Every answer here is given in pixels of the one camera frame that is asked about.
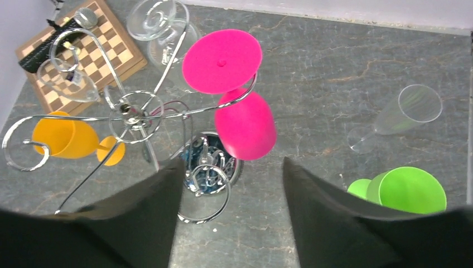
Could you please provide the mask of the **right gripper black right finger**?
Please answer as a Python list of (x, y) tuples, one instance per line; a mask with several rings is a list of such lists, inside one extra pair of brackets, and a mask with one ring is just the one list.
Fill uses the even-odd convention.
[(349, 194), (289, 157), (282, 179), (301, 267), (417, 267), (362, 219), (398, 219), (405, 212)]

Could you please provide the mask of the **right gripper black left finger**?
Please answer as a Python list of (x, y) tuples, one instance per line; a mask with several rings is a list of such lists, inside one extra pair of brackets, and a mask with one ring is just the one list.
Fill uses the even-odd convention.
[(168, 267), (180, 209), (185, 164), (160, 171), (110, 197), (69, 213), (85, 245), (55, 258), (56, 267)]

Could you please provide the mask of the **chrome wire wine glass rack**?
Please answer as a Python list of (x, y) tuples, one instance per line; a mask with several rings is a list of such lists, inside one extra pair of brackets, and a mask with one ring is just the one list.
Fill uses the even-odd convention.
[[(143, 153), (146, 160), (158, 168), (160, 163), (152, 147), (151, 137), (159, 130), (166, 118), (179, 118), (182, 121), (183, 131), (190, 134), (189, 138), (184, 139), (182, 147), (175, 152), (175, 157), (182, 158), (187, 165), (185, 172), (186, 187), (193, 191), (196, 196), (217, 194), (225, 191), (226, 197), (221, 207), (209, 216), (190, 218), (179, 214), (178, 218), (185, 223), (193, 224), (203, 224), (214, 220), (228, 206), (231, 196), (231, 185), (240, 175), (242, 160), (231, 156), (222, 144), (215, 145), (215, 141), (220, 140), (217, 133), (194, 132), (192, 116), (195, 114), (195, 111), (188, 108), (178, 111), (171, 107), (171, 102), (159, 102), (158, 106), (151, 111), (147, 110), (146, 104), (142, 106), (133, 105), (129, 101), (129, 93), (126, 92), (105, 49), (91, 31), (97, 23), (98, 16), (90, 8), (79, 8), (72, 19), (56, 29), (44, 42), (44, 45), (39, 48), (38, 52), (42, 56), (42, 63), (47, 59), (59, 58), (73, 66), (69, 69), (71, 71), (75, 67), (79, 68), (80, 65), (79, 48), (74, 44), (76, 39), (89, 36), (98, 47), (120, 92), (120, 97), (117, 100), (113, 100), (108, 87), (105, 87), (103, 90), (98, 89), (100, 100), (105, 100), (110, 109), (110, 114), (104, 120), (109, 125), (112, 125), (114, 122), (122, 122), (124, 125), (123, 133), (112, 133), (111, 136), (115, 137), (117, 143), (112, 147), (104, 160), (99, 161), (100, 165), (114, 164), (121, 161), (127, 144), (143, 143)], [(75, 120), (86, 122), (89, 125), (93, 121), (91, 117), (70, 116), (65, 112), (48, 115), (39, 114), (35, 116), (35, 119), (38, 121), (41, 119)], [(31, 172), (43, 167), (48, 159), (53, 156), (50, 155), (50, 149), (46, 144), (33, 140), (24, 140), (23, 143), (25, 145), (40, 148), (42, 155), (40, 162), (34, 166), (25, 167), (13, 161), (9, 151), (9, 143), (14, 131), (25, 121), (26, 119), (22, 118), (8, 129), (3, 138), (1, 148), (6, 163), (9, 166), (19, 171)]]

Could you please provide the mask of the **green plastic wine glass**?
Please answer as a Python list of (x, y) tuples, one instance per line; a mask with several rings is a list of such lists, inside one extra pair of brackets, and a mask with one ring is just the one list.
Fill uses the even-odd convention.
[(384, 207), (415, 214), (442, 212), (447, 197), (441, 183), (417, 167), (402, 166), (373, 179), (358, 179), (347, 192)]

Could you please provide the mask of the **orange plastic wine glass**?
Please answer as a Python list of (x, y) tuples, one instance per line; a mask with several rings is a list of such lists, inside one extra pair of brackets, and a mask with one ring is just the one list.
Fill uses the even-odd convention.
[(100, 140), (86, 122), (65, 119), (41, 119), (33, 130), (32, 140), (46, 144), (53, 157), (79, 159), (96, 153), (98, 161), (103, 161), (117, 143), (114, 136)]

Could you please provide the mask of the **clear ribbed flute glass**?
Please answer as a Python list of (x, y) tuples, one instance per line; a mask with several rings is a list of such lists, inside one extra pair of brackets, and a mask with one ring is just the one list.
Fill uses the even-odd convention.
[(349, 131), (349, 147), (359, 154), (369, 153), (378, 136), (395, 135), (436, 120), (443, 111), (440, 95), (434, 89), (412, 84), (403, 88), (366, 127)]

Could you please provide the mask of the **clear round wine glass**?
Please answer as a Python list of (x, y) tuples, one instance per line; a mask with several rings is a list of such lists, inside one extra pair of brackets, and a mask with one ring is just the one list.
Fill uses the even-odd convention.
[(37, 70), (37, 78), (49, 89), (71, 101), (88, 103), (100, 101), (97, 86), (78, 67), (59, 58), (47, 59)]

